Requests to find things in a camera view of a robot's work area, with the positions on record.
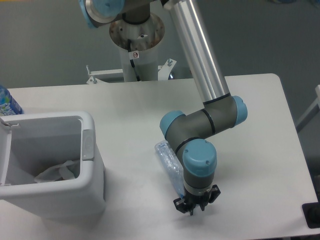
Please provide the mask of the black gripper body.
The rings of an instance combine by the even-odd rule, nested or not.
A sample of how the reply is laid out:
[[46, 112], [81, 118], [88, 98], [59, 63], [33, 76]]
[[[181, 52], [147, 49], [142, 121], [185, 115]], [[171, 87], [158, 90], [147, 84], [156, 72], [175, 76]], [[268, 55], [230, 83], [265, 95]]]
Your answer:
[[210, 203], [212, 203], [212, 190], [206, 190], [200, 195], [195, 195], [186, 188], [184, 189], [184, 209], [194, 209], [196, 205], [204, 209]]

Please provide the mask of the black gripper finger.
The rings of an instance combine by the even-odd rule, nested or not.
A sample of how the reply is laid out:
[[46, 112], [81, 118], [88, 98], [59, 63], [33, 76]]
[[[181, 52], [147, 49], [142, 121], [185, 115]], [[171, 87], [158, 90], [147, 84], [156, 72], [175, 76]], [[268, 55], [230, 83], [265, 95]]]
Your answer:
[[208, 204], [212, 204], [218, 196], [221, 194], [219, 187], [214, 184], [209, 191], [205, 191], [204, 194], [200, 197], [199, 207], [202, 211], [205, 210], [205, 207]]
[[177, 211], [186, 214], [189, 213], [190, 216], [194, 214], [194, 209], [199, 206], [198, 203], [191, 202], [190, 199], [177, 198], [173, 201], [173, 204]]

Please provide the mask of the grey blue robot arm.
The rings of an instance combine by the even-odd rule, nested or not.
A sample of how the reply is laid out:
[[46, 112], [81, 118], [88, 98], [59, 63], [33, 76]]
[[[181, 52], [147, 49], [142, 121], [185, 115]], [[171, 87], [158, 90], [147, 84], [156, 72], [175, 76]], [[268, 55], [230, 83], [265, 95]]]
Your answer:
[[[165, 33], [163, 21], [150, 10], [149, 0], [81, 0], [79, 6], [90, 28], [109, 25], [109, 35], [120, 50], [125, 82], [159, 79], [155, 49]], [[204, 210], [220, 195], [213, 183], [217, 152], [208, 138], [244, 122], [246, 104], [230, 94], [214, 51], [207, 40], [198, 4], [194, 0], [163, 0], [181, 41], [203, 108], [184, 114], [171, 111], [160, 121], [167, 141], [164, 159], [176, 157], [183, 172], [172, 182], [178, 198], [175, 208], [192, 213]]]

